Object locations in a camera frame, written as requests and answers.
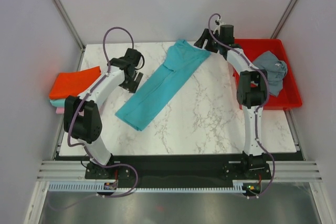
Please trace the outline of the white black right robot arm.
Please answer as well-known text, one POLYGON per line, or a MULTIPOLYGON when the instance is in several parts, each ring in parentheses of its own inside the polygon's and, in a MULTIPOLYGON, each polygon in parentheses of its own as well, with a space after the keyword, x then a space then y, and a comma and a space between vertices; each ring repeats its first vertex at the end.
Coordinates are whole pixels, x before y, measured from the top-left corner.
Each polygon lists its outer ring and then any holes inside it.
POLYGON ((261 147, 261 116, 268 102, 267 73, 258 69, 235 43, 234 26, 220 24, 215 30, 204 29, 194 46, 221 54, 239 74, 236 98, 245 120, 245 144, 240 166, 241 174, 254 178, 266 167, 266 151, 261 147))

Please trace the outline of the red plastic bin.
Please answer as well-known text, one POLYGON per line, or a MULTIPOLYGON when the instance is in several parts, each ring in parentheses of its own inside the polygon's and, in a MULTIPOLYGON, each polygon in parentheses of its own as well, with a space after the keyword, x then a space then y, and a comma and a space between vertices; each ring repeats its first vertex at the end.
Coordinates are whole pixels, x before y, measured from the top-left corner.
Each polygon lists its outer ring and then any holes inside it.
POLYGON ((301 96, 290 63, 279 39, 236 39, 246 57, 267 71, 270 98, 265 110, 290 110, 302 106, 301 96))

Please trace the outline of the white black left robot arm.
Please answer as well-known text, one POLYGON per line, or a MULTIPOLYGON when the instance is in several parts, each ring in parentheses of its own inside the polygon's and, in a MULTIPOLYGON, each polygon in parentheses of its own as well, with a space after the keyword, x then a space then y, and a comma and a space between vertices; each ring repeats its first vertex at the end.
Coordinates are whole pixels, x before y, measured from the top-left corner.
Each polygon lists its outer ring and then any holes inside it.
POLYGON ((68 146, 74 147, 71 139, 78 140, 84 147, 91 162, 97 164, 97 173, 103 178, 111 178, 115 165, 111 163, 112 154, 107 150, 102 137, 100 107, 108 96, 121 87, 130 93, 138 89, 143 73, 138 72, 144 56, 137 50, 128 48, 125 55, 108 61, 107 71, 78 96, 65 99, 64 130, 68 133, 68 146))

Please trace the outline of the folded pink t shirt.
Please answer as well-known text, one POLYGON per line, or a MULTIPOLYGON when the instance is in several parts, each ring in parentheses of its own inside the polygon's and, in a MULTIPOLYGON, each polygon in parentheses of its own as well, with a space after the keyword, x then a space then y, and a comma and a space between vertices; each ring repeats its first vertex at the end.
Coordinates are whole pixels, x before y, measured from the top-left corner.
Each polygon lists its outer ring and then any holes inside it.
MULTIPOLYGON (((56 107, 56 113, 57 114, 64 114, 65 113, 65 108, 62 108, 62 107, 56 107)), ((79 115, 84 115, 84 111, 81 110, 79 111, 79 115)))

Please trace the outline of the folded teal t shirt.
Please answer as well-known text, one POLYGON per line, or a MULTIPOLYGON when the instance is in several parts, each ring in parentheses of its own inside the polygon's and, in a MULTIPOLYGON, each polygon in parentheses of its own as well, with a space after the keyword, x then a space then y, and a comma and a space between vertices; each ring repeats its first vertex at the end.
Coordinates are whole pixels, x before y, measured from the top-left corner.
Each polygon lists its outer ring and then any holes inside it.
POLYGON ((51 105, 57 108, 65 107, 65 99, 49 100, 51 105))

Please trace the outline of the folded red t shirt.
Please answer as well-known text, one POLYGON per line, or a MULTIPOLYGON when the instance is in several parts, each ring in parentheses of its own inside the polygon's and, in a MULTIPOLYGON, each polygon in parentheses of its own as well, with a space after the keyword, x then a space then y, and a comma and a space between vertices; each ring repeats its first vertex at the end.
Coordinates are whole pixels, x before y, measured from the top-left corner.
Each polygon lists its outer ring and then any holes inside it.
POLYGON ((60 73, 49 93, 51 100, 65 99, 69 95, 76 97, 87 90, 101 75, 99 66, 76 72, 60 73))

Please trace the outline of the grey t shirt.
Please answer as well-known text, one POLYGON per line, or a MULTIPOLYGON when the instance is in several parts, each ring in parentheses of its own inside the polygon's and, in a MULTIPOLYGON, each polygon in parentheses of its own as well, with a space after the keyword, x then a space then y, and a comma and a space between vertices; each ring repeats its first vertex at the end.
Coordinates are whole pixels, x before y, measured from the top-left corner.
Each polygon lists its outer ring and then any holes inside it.
POLYGON ((271 51, 266 51, 258 56, 253 64, 259 69, 266 70, 269 92, 272 96, 278 97, 283 89, 283 79, 288 72, 287 64, 283 60, 279 60, 271 51))

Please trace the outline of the aluminium frame rail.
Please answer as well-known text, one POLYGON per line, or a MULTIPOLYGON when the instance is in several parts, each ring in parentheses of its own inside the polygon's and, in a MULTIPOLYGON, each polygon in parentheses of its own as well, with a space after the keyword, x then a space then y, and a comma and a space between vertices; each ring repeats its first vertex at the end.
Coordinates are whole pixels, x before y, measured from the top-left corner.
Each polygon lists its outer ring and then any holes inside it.
MULTIPOLYGON (((266 168, 242 172, 240 163, 212 165, 204 163, 195 165, 185 163, 184 166, 173 166, 167 162, 162 164, 134 164, 139 178, 215 178, 225 180, 256 181, 261 179, 268 182, 273 179, 276 182, 317 182, 322 179, 317 164, 309 161, 279 161, 273 165, 267 163, 266 168)), ((39 169, 37 179, 48 181, 82 181, 104 180, 101 167, 81 165, 72 161, 45 161, 39 169)))

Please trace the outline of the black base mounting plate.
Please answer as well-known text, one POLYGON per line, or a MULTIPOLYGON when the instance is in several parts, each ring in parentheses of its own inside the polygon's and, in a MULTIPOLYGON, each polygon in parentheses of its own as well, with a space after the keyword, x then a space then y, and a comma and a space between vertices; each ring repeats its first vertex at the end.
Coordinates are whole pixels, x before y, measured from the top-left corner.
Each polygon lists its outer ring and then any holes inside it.
POLYGON ((120 187, 138 189, 230 187, 234 180, 271 179, 267 161, 243 154, 114 156, 105 168, 89 162, 85 178, 117 179, 120 187))

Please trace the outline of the teal t shirt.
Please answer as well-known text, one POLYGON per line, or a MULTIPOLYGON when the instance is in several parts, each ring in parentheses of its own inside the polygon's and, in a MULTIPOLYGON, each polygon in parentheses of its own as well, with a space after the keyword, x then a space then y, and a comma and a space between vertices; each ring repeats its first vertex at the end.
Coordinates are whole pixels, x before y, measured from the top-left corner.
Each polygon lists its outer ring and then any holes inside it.
POLYGON ((163 63, 116 112, 116 117, 143 131, 210 55, 186 40, 178 40, 168 48, 163 63))
POLYGON ((49 100, 51 105, 57 108, 65 107, 65 99, 49 100))

